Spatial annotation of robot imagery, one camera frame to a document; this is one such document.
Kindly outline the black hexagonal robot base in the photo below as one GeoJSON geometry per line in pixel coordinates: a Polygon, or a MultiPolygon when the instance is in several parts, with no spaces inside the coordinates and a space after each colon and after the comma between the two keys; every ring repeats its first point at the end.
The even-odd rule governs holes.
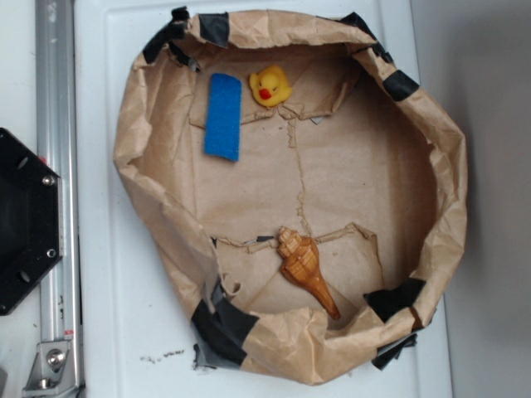
{"type": "Polygon", "coordinates": [[[61,178],[1,129],[1,315],[7,316],[61,259],[61,178]]]}

